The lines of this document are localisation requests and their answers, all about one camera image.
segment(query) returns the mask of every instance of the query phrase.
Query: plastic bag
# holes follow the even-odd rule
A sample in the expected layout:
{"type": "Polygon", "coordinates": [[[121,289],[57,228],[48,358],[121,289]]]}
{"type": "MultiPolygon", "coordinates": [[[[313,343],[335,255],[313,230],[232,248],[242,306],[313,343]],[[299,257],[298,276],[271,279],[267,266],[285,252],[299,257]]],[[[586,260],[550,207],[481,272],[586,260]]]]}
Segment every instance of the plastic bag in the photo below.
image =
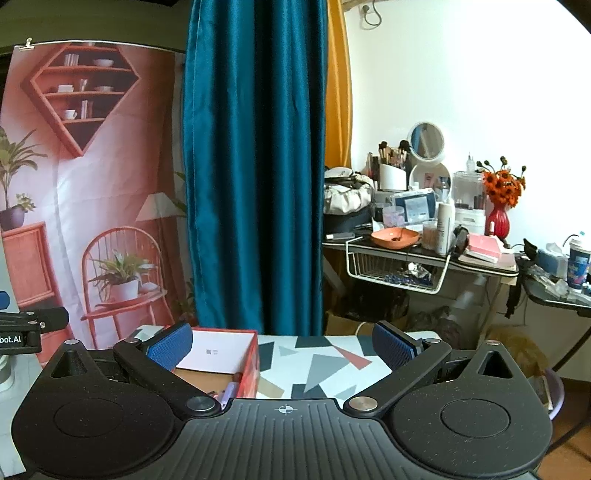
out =
{"type": "Polygon", "coordinates": [[[448,343],[453,349],[463,348],[462,327],[449,318],[450,308],[443,306],[433,310],[431,313],[419,312],[408,320],[407,332],[422,332],[431,330],[438,334],[441,339],[448,343]]]}

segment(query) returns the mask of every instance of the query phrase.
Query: tissue box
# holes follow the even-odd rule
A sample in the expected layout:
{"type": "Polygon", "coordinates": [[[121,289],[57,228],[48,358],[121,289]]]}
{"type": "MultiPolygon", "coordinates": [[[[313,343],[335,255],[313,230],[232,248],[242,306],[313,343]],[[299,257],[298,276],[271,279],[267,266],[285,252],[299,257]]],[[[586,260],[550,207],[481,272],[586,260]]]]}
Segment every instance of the tissue box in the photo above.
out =
{"type": "Polygon", "coordinates": [[[535,262],[545,272],[565,280],[569,266],[569,258],[563,253],[550,250],[550,248],[556,249],[560,247],[554,244],[552,247],[547,245],[547,248],[539,248],[535,262]]]}

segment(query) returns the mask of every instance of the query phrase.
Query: round mirror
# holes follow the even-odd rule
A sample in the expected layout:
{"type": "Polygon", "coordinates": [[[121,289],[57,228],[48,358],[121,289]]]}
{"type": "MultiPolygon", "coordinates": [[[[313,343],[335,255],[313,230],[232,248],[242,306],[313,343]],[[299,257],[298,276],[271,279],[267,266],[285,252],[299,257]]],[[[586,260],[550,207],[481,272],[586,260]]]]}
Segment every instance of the round mirror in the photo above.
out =
{"type": "Polygon", "coordinates": [[[418,160],[436,161],[443,152],[443,134],[435,125],[428,122],[415,125],[408,142],[418,160]]]}

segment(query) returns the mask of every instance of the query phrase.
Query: orange bowl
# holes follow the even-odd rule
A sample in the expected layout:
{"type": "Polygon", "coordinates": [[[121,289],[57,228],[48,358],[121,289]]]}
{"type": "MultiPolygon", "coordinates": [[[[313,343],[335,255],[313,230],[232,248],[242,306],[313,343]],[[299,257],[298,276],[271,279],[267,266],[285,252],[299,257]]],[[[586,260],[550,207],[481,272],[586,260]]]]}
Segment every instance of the orange bowl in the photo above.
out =
{"type": "Polygon", "coordinates": [[[419,237],[418,232],[399,226],[385,228],[371,234],[373,243],[390,250],[400,250],[401,248],[410,247],[418,243],[419,237]]]}

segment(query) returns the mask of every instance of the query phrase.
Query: plant pot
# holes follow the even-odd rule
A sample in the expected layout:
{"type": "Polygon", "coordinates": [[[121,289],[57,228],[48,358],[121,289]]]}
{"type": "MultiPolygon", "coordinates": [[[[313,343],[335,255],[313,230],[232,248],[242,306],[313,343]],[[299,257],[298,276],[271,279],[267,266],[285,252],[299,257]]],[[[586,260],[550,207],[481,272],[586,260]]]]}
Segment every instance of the plant pot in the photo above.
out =
{"type": "Polygon", "coordinates": [[[0,212],[0,228],[3,232],[22,227],[25,223],[25,209],[21,205],[15,205],[0,212]]]}
{"type": "Polygon", "coordinates": [[[112,302],[128,301],[138,297],[139,280],[134,278],[127,283],[111,285],[109,300],[112,302]]]}

